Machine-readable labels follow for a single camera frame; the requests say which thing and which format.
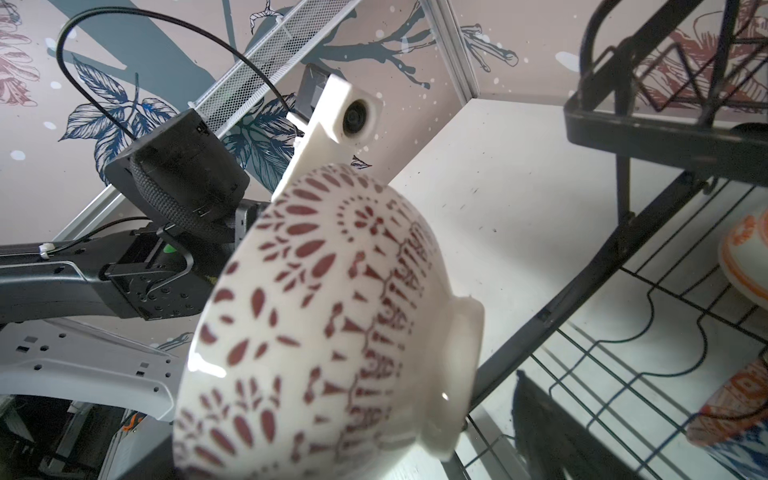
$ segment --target black cable cord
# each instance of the black cable cord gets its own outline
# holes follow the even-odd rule
[[[69,243],[66,243],[65,245],[62,245],[60,247],[56,247],[54,249],[51,249],[51,250],[49,250],[46,253],[48,255],[50,255],[51,253],[61,252],[62,250],[66,250],[68,248],[74,247],[78,243],[85,242],[86,240],[88,240],[89,238],[93,237],[96,233],[99,233],[102,230],[106,230],[109,227],[114,227],[115,225],[117,225],[119,223],[132,222],[134,220],[149,220],[149,217],[125,217],[125,218],[120,218],[118,220],[115,220],[114,222],[105,223],[104,225],[102,225],[99,228],[94,228],[93,230],[91,230],[90,232],[86,233],[82,237],[79,237],[79,238],[77,238],[77,239],[75,239],[75,240],[73,240],[73,241],[71,241]],[[4,255],[0,255],[0,257],[26,257],[26,256],[29,256],[29,255],[35,255],[36,257],[39,257],[40,256],[40,252],[37,251],[37,252],[24,252],[24,253],[7,253],[7,254],[4,254]]]
[[[142,10],[140,8],[128,8],[128,7],[97,7],[97,8],[91,8],[84,12],[80,12],[74,17],[70,18],[67,23],[64,24],[64,27],[61,28],[61,33],[58,34],[58,41],[56,42],[56,62],[58,63],[58,67],[61,69],[61,72],[64,74],[64,76],[69,80],[69,82],[78,89],[78,91],[90,101],[94,107],[96,107],[106,118],[112,121],[115,125],[117,125],[125,134],[131,139],[136,140],[136,136],[120,121],[117,120],[117,118],[110,115],[110,113],[107,111],[106,108],[102,107],[92,96],[88,93],[88,91],[85,90],[82,86],[80,86],[79,83],[76,82],[74,77],[72,77],[72,74],[69,73],[69,70],[67,69],[67,65],[64,63],[64,43],[67,41],[67,37],[69,35],[69,32],[72,31],[72,29],[78,24],[90,17],[95,17],[97,15],[104,15],[108,13],[121,13],[125,15],[138,15],[141,17],[149,17],[149,18],[156,18],[158,20],[163,20],[165,22],[170,22],[175,25],[179,25],[180,27],[184,27],[187,30],[194,31],[197,34],[203,35],[206,38],[209,38],[210,40],[215,41],[217,44],[221,45],[225,49],[227,49],[232,55],[235,55],[238,57],[245,65],[248,65],[251,70],[253,70],[259,78],[261,78],[264,82],[264,84],[270,88],[270,90],[277,96],[277,99],[280,101],[280,103],[283,105],[283,108],[286,109],[286,112],[291,111],[290,107],[285,101],[285,98],[280,94],[280,92],[277,90],[277,88],[272,84],[269,78],[266,77],[266,75],[259,70],[259,68],[253,64],[251,60],[248,60],[248,58],[245,57],[245,55],[238,52],[235,48],[233,48],[231,45],[226,43],[224,40],[221,40],[216,35],[213,35],[209,33],[208,31],[203,30],[200,27],[197,27],[195,25],[192,25],[191,23],[187,23],[184,20],[179,20],[178,18],[171,17],[169,15],[164,15],[162,13],[157,12],[150,12],[149,10]],[[296,128],[296,125],[293,125],[293,131],[296,134],[296,137],[299,137],[299,130]]]
[[[103,230],[106,230],[109,227],[114,227],[115,225],[117,225],[119,223],[123,223],[123,222],[132,222],[134,220],[149,220],[149,217],[125,217],[125,218],[119,218],[119,219],[115,220],[114,222],[105,223],[101,227],[94,228],[90,232],[86,233],[85,235],[83,235],[80,238],[77,238],[77,239],[71,241],[70,243],[62,245],[60,247],[56,247],[53,250],[49,250],[48,251],[48,255],[50,255],[51,253],[61,252],[62,250],[66,250],[68,248],[72,248],[75,245],[77,245],[78,243],[83,243],[86,240],[88,240],[89,238],[93,237],[96,233],[99,233],[99,232],[101,232]]]

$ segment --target wall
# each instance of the wall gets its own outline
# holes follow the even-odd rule
[[[768,2],[758,0],[761,5]],[[636,2],[624,0],[601,27],[595,45],[597,57],[609,45],[618,45],[648,20],[664,0]],[[752,2],[741,2],[737,27],[745,25]],[[539,2],[500,2],[499,0],[450,0],[455,19],[462,31],[465,50],[470,57],[480,92],[485,97],[535,103],[563,104],[578,85],[578,56],[581,39],[599,0],[541,0]],[[714,55],[720,33],[722,0],[704,0],[697,10],[671,35],[681,43],[693,70],[704,66]],[[749,23],[743,37],[765,36],[768,9],[761,6]],[[743,60],[753,46],[741,45],[732,50],[729,68]],[[660,55],[659,51],[644,61],[643,69]],[[711,69],[704,70],[699,86],[704,94]],[[768,99],[765,75],[748,81],[743,93],[734,99],[765,101]],[[743,76],[737,76],[727,87],[732,89]],[[652,98],[659,104],[686,80],[684,67],[676,55],[662,61],[644,82]],[[648,101],[639,97],[637,105],[647,108]],[[688,108],[672,104],[676,108]]]
[[[53,58],[72,15],[102,5],[147,8],[225,38],[240,51],[295,0],[15,0],[0,2],[0,244],[47,240],[101,189],[104,163],[128,139],[66,81]],[[233,56],[193,32],[148,18],[105,15],[77,27],[65,59],[79,81],[125,118],[150,131],[195,101]],[[415,0],[367,0],[306,61],[314,61],[386,103],[377,140],[354,165],[389,181],[460,108],[435,40]],[[303,66],[277,85],[295,94]],[[268,96],[230,131],[226,145],[266,198],[290,159],[292,129]]]

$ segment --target black wire rack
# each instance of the black wire rack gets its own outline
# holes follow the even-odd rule
[[[716,254],[728,229],[768,205],[755,186],[768,186],[768,135],[763,123],[713,127],[725,108],[768,112],[768,98],[740,96],[751,78],[768,74],[768,38],[747,35],[768,2],[726,0],[717,49],[694,67],[690,52],[668,37],[702,0],[668,0],[593,61],[598,30],[620,1],[603,0],[591,18],[579,89],[565,105],[569,141],[616,154],[618,226],[587,267],[481,365],[471,407],[514,383],[510,374],[520,368],[643,478],[743,478],[684,436],[707,398],[768,349],[768,313],[728,283]],[[738,45],[752,50],[734,63]],[[646,82],[671,55],[686,79],[660,101]],[[596,111],[611,94],[614,112]],[[693,124],[638,118],[637,98],[656,112],[697,107],[698,116]],[[630,211],[631,158],[684,169],[637,215]],[[627,312],[627,305],[634,308]],[[591,318],[598,306],[615,318],[598,326]],[[477,453],[455,454],[443,464],[446,475],[529,478],[518,469],[525,459],[514,432],[484,433],[474,414],[468,435]],[[511,446],[507,458],[500,445]]]
[[[589,324],[585,319],[594,321],[588,318],[594,311],[577,314],[521,366],[545,391],[570,407],[568,411],[580,419],[588,431],[645,478],[743,478],[697,447],[688,445],[684,434],[703,401],[746,365],[748,359],[756,358],[768,346],[768,313],[728,283],[720,272],[715,253],[722,235],[745,213],[766,202],[768,194],[764,190],[731,180],[723,182],[709,196],[700,194],[665,231],[651,239],[627,266],[622,266],[612,280],[621,283],[616,288],[630,290],[629,295],[647,303],[644,309],[637,309],[642,312],[636,315],[636,321],[626,326],[627,330],[635,329],[634,333],[621,338],[598,337],[594,331],[599,332],[604,324],[584,326]],[[684,336],[674,335],[681,332],[679,326],[674,326],[678,323],[686,325]],[[663,335],[670,336],[664,347],[677,344],[687,351],[685,358],[679,359],[679,369],[672,365],[644,371],[641,369],[644,362],[627,358],[627,348],[633,346],[638,352],[648,351],[649,345]],[[723,336],[728,336],[726,344],[712,347],[713,340]],[[740,354],[726,366],[719,366],[734,346],[741,349]],[[708,359],[715,363],[707,365]],[[612,382],[595,386],[599,376]],[[696,398],[677,398],[668,389],[669,381],[676,383],[676,392],[696,390]],[[632,405],[629,415],[627,405]],[[515,437],[502,433],[487,439],[472,414],[468,422],[468,428],[484,446],[478,449],[477,455],[463,459],[458,470],[464,476],[456,478],[519,480],[508,467],[509,459],[502,458],[495,448],[499,442],[509,442],[515,447]],[[649,424],[653,424],[650,430],[656,432],[648,435],[643,431],[643,424],[646,431],[650,429]],[[675,444],[672,453],[668,451],[671,444]],[[679,461],[681,456],[689,457],[689,465]],[[691,458],[705,465],[712,475],[702,477],[700,472],[689,472],[686,467],[690,467]]]

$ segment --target black metal frame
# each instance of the black metal frame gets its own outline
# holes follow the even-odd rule
[[[758,341],[768,344],[768,341],[755,335],[741,327],[741,323],[754,310],[747,312],[739,323],[729,322],[717,314],[711,312],[712,307],[728,290],[721,292],[720,295],[707,307],[698,306],[684,298],[685,294],[703,282],[706,277],[695,283],[690,289],[682,294],[676,294],[664,289],[658,282],[651,282],[641,275],[639,270],[631,272],[624,268],[624,263],[632,257],[668,220],[684,207],[700,191],[705,194],[712,194],[717,187],[717,178],[725,177],[730,180],[746,181],[750,184],[768,186],[768,137],[749,134],[739,134],[732,131],[712,128],[715,114],[722,107],[732,108],[752,108],[768,111],[766,102],[750,102],[749,105],[743,102],[730,100],[733,94],[744,84],[742,81],[731,91],[723,92],[726,82],[733,78],[739,71],[746,70],[746,77],[751,78],[760,68],[768,63],[768,55],[760,60],[756,67],[750,69],[750,62],[755,61],[757,55],[763,53],[768,47],[768,38],[741,38],[746,26],[752,21],[756,10],[760,5],[759,0],[744,0],[752,2],[753,8],[750,11],[750,18],[744,25],[737,28],[736,17],[740,7],[740,0],[726,0],[726,7],[723,12],[723,24],[720,33],[717,53],[700,68],[693,72],[688,65],[685,52],[677,44],[666,48],[659,59],[655,61],[640,77],[635,75],[635,70],[641,65],[641,62],[650,55],[654,49],[664,41],[665,38],[702,2],[702,0],[668,0],[633,36],[626,38],[617,47],[609,47],[596,61],[592,61],[592,50],[594,40],[597,37],[598,30],[602,22],[608,17],[611,11],[619,4],[621,0],[604,0],[593,14],[589,21],[587,31],[581,46],[581,81],[578,91],[571,97],[565,105],[565,120],[568,130],[568,140],[571,143],[579,144],[585,147],[592,147],[598,150],[610,151],[616,154],[617,171],[617,218],[618,227],[611,234],[603,247],[592,261],[541,311],[531,318],[522,328],[520,328],[512,337],[510,337],[503,346],[501,346],[493,355],[486,360],[478,369],[475,377],[475,389],[472,393],[470,411],[478,406],[485,397],[501,385],[507,377],[513,373],[527,358],[532,358],[540,367],[542,367],[555,381],[552,386],[561,386],[579,405],[590,412],[592,421],[600,423],[608,432],[623,445],[636,459],[641,462],[641,468],[646,468],[655,478],[659,478],[647,463],[655,456],[659,455],[661,449],[675,436],[684,431],[684,427],[695,418],[692,415],[687,422],[679,425],[669,419],[663,412],[656,409],[651,402],[646,400],[637,391],[632,389],[631,383],[624,382],[616,377],[624,386],[617,396],[630,390],[641,397],[651,408],[657,410],[675,427],[675,432],[662,445],[654,449],[654,454],[646,459],[642,459],[624,444],[610,429],[605,427],[598,418],[599,415],[609,408],[614,397],[596,414],[590,411],[586,405],[576,397],[566,386],[562,384],[562,379],[572,373],[576,366],[571,367],[565,375],[558,378],[551,370],[541,363],[534,352],[555,332],[560,333],[567,338],[574,346],[583,352],[581,362],[585,358],[597,362],[592,355],[591,350],[584,349],[565,334],[560,327],[566,320],[617,271],[621,270],[627,274],[638,278],[641,281],[649,283],[651,290],[659,290],[678,300],[687,303],[701,312],[700,322],[705,315],[712,316],[718,321],[725,322],[734,329],[748,335]],[[727,57],[730,47],[735,44],[755,45],[754,53],[735,67],[732,71],[727,71]],[[656,68],[664,56],[676,51],[688,73],[688,82],[675,92],[664,105],[657,105],[653,98],[643,86],[643,80],[650,74],[653,68]],[[712,88],[705,98],[697,84],[697,76],[713,63],[713,74],[710,80]],[[694,91],[694,98],[686,98],[681,93],[689,88]],[[604,101],[611,93],[615,93],[616,107],[613,114],[606,112],[596,112],[594,109]],[[657,119],[635,118],[629,116],[632,111],[635,94],[639,93],[645,96],[649,104],[656,110],[662,111],[670,104],[692,103],[701,107],[701,113],[695,125],[672,123],[660,121]],[[664,191],[659,194],[642,212],[636,217],[629,209],[629,191],[630,191],[630,158],[638,158],[647,161],[653,161],[660,164],[666,164],[672,167],[680,167],[685,171],[680,174]],[[708,184],[705,180],[713,177]],[[725,183],[715,194],[722,191],[728,183]],[[695,214],[697,215],[709,203],[701,207]],[[725,216],[720,218],[715,226],[723,221]],[[683,229],[681,227],[673,235],[675,237]],[[661,248],[668,244],[671,238],[664,243]],[[682,259],[672,266],[675,268]],[[717,268],[712,269],[707,275],[710,275]],[[603,369],[614,375],[604,365]],[[491,450],[492,444],[486,442],[487,449]],[[450,480],[469,478],[459,457],[454,454],[451,460],[443,464],[446,475]]]

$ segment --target white ceramic bowl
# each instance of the white ceramic bowl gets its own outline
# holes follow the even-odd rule
[[[346,165],[321,167],[265,211],[208,300],[175,462],[214,478],[368,479],[416,442],[446,459],[482,324],[407,200]]]
[[[721,240],[718,257],[733,286],[768,310],[768,210],[741,220]]]

